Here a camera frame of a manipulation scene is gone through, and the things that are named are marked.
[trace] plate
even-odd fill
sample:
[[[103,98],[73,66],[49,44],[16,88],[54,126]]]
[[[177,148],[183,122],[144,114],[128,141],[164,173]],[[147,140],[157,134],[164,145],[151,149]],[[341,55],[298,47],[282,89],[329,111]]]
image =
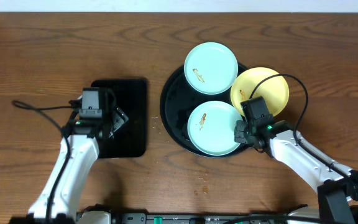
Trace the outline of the plate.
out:
[[[248,100],[252,91],[263,79],[276,75],[276,72],[270,68],[250,68],[240,74],[230,91],[231,103],[235,109],[244,116],[240,103]],[[290,97],[288,84],[283,77],[275,77],[267,80],[256,89],[253,98],[263,96],[266,101],[268,111],[273,116],[278,115],[287,105]]]
[[[242,117],[230,104],[205,102],[190,114],[187,123],[190,141],[209,155],[228,154],[240,145],[234,141],[234,128],[238,120],[242,120]]]
[[[233,52],[226,46],[208,42],[190,51],[184,69],[191,87],[200,93],[214,95],[233,85],[238,64]]]

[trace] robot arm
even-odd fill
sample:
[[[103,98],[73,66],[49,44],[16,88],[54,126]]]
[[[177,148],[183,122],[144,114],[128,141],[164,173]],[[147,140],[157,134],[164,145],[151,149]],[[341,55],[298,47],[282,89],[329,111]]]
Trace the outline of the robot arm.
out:
[[[48,198],[56,181],[58,181],[58,185],[52,199],[49,219],[54,220],[58,217],[64,217],[71,221],[76,219],[78,202],[85,180],[99,156],[99,145],[103,144],[105,140],[113,138],[114,132],[128,121],[128,117],[117,107],[115,94],[110,89],[84,88],[80,102],[81,108],[74,110],[63,127],[64,133],[68,135],[70,158],[62,176],[57,180],[68,155],[67,144],[63,138],[57,162],[48,182],[28,211],[28,217],[35,220],[46,218]],[[95,223],[95,220],[103,221],[107,217],[104,212],[96,213],[96,216],[94,216],[95,213],[87,214],[83,220],[93,220]]]
[[[88,138],[85,134],[74,134],[68,138],[68,141],[71,147],[71,157],[55,191],[52,218],[55,218],[57,214],[65,214],[71,218],[76,217],[85,180],[99,155],[96,138]],[[67,145],[65,140],[62,139],[60,153],[48,182],[37,201],[29,209],[28,214],[33,214],[34,218],[45,218],[48,197],[65,161],[66,154]]]
[[[350,167],[339,164],[326,154],[322,153],[308,141],[306,141],[301,133],[297,133],[298,139],[302,140],[304,146],[313,151],[319,157],[341,169],[345,174],[350,175]],[[294,170],[310,187],[317,193],[317,187],[323,185],[327,180],[339,180],[343,176],[326,167],[322,162],[307,153],[293,138],[293,131],[287,130],[276,134],[276,137],[270,139],[269,142],[272,156],[283,162],[285,165]]]
[[[273,120],[263,97],[244,101],[241,106],[246,119],[236,123],[235,142],[266,152],[306,181],[318,194],[316,217],[358,223],[358,208],[351,209],[348,204],[350,199],[358,201],[358,170],[339,164],[306,141],[299,132],[296,137],[300,142],[296,142],[286,121]]]

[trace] yellow plate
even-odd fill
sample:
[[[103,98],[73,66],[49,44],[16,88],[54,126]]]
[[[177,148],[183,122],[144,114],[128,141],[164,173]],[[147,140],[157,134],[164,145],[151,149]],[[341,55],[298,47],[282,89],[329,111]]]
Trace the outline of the yellow plate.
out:
[[[248,100],[252,90],[263,79],[276,75],[278,72],[270,68],[251,68],[241,73],[231,87],[230,98],[235,109],[244,116],[240,103]],[[261,84],[252,96],[263,96],[267,108],[273,116],[278,115],[287,105],[290,91],[283,77],[275,77]]]

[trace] wooden table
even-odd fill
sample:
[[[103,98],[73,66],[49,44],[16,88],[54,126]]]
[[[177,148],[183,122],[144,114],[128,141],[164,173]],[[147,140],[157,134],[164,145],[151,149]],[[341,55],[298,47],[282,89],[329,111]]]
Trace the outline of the wooden table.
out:
[[[92,167],[79,209],[248,213],[317,206],[311,187],[266,154],[208,159],[175,144],[160,120],[170,74],[197,44],[221,42],[248,67],[304,81],[310,104],[300,126],[326,154],[358,169],[358,14],[0,13],[0,223],[23,216],[41,193],[60,148],[58,131],[13,99],[65,105],[100,78],[149,81],[147,150]],[[300,86],[278,119],[294,123]],[[64,124],[68,110],[50,111]]]

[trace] round black tray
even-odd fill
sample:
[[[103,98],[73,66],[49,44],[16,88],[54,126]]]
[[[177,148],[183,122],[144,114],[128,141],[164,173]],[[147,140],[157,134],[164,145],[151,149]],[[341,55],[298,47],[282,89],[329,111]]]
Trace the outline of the round black tray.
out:
[[[238,75],[247,69],[239,63]],[[180,146],[199,156],[227,157],[246,150],[244,145],[241,144],[229,154],[212,156],[201,152],[191,143],[187,133],[187,121],[190,114],[198,105],[211,100],[223,101],[231,105],[230,89],[216,95],[202,94],[190,86],[186,80],[183,66],[179,67],[166,82],[160,98],[161,120],[168,134]]]

